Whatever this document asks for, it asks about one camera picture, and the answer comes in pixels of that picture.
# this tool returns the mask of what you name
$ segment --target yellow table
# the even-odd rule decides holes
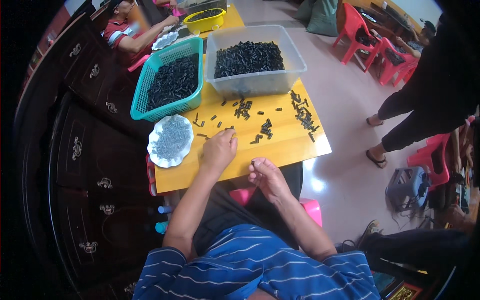
[[[296,110],[291,104],[290,94],[271,95],[254,98],[247,98],[245,101],[252,101],[252,108],[249,113],[251,117],[245,121],[244,118],[234,116],[235,109],[232,104],[238,100],[228,101],[221,106],[223,98],[215,91],[213,86],[204,81],[202,89],[202,103],[194,110],[182,113],[190,121],[195,121],[198,113],[198,123],[205,121],[204,127],[193,127],[193,142],[190,152],[185,156],[182,163],[176,167],[160,168],[155,166],[155,180],[157,192],[167,192],[188,188],[197,174],[200,157],[203,151],[205,138],[196,136],[197,133],[206,134],[212,137],[220,130],[226,127],[235,126],[238,137],[237,156],[232,163],[225,169],[219,180],[226,180],[242,175],[247,175],[248,165],[254,157],[264,156],[269,158],[278,167],[293,164],[299,161],[331,153],[330,144],[327,141],[324,129],[318,119],[317,112],[310,101],[310,97],[300,79],[293,86],[295,93],[300,94],[302,99],[307,98],[310,104],[309,112],[312,114],[314,125],[320,127],[313,134],[315,142],[313,143],[308,136],[308,131],[303,129],[300,121],[295,118]],[[282,111],[275,111],[276,108],[282,108]],[[263,111],[264,115],[258,115],[258,111]],[[255,136],[260,134],[260,129],[265,120],[269,118],[272,122],[273,137],[268,140],[265,135],[258,144],[250,144],[255,140]]]
[[[244,27],[243,20],[241,19],[239,12],[235,8],[235,5],[230,4],[227,7],[227,13],[223,16],[223,25],[220,30],[231,27]],[[205,31],[199,34],[199,37],[206,39],[212,30]]]

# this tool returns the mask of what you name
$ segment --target metal drawer pull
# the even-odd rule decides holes
[[[98,243],[96,241],[91,243],[86,242],[86,243],[80,243],[79,246],[87,253],[94,253],[96,251],[96,247],[98,246]]]
[[[113,188],[112,186],[112,181],[106,177],[102,178],[102,180],[97,181],[96,184],[99,187],[105,188],[105,189],[111,189]]]
[[[70,52],[70,57],[72,57],[72,55],[77,55],[78,53],[80,53],[80,50],[82,50],[82,47],[80,47],[80,44],[77,44]]]
[[[113,104],[112,102],[105,102],[105,105],[107,106],[108,110],[112,113],[112,114],[116,114],[117,113],[117,109],[115,108],[115,104]]]
[[[137,281],[132,282],[131,284],[127,285],[123,290],[126,293],[133,294],[135,287],[137,286]]]
[[[103,210],[106,215],[111,215],[115,211],[115,205],[100,205],[100,210]]]
[[[78,136],[75,136],[72,159],[77,160],[77,157],[80,157],[80,155],[82,155],[82,142],[79,141]]]
[[[100,72],[100,68],[98,67],[98,64],[96,63],[95,66],[93,66],[92,72],[90,73],[90,78],[94,78],[98,75],[98,72]]]

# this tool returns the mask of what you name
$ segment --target clear plastic bin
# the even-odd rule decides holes
[[[215,79],[216,52],[239,42],[271,42],[279,48],[285,70],[240,74]],[[205,61],[205,80],[226,99],[286,94],[307,65],[283,26],[262,25],[234,27],[208,35]]]
[[[185,0],[179,3],[179,8],[185,10],[187,15],[212,8],[221,8],[227,11],[227,0]]]

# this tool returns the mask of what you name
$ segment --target green sack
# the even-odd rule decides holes
[[[299,9],[297,10],[297,13],[293,17],[300,21],[310,21],[315,1],[317,0],[305,0],[304,2],[302,2]]]
[[[337,4],[338,0],[317,0],[313,5],[307,32],[325,36],[338,36],[336,31]]]

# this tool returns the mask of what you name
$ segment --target pink floor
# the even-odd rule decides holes
[[[301,79],[320,117],[332,153],[303,162],[301,196],[320,203],[323,226],[333,242],[358,238],[373,219],[380,221],[385,234],[399,232],[392,217],[403,226],[402,231],[416,228],[422,219],[392,215],[385,187],[395,168],[405,167],[407,157],[425,146],[425,142],[389,153],[385,169],[377,168],[365,156],[369,147],[378,144],[406,117],[390,119],[376,128],[365,123],[403,82],[397,87],[391,83],[381,86],[376,68],[364,73],[355,57],[346,66],[342,65],[340,60],[347,51],[348,39],[332,48],[334,37],[307,33],[305,27],[291,17],[296,4],[262,0],[233,3],[246,26],[284,26],[307,63],[308,70]]]

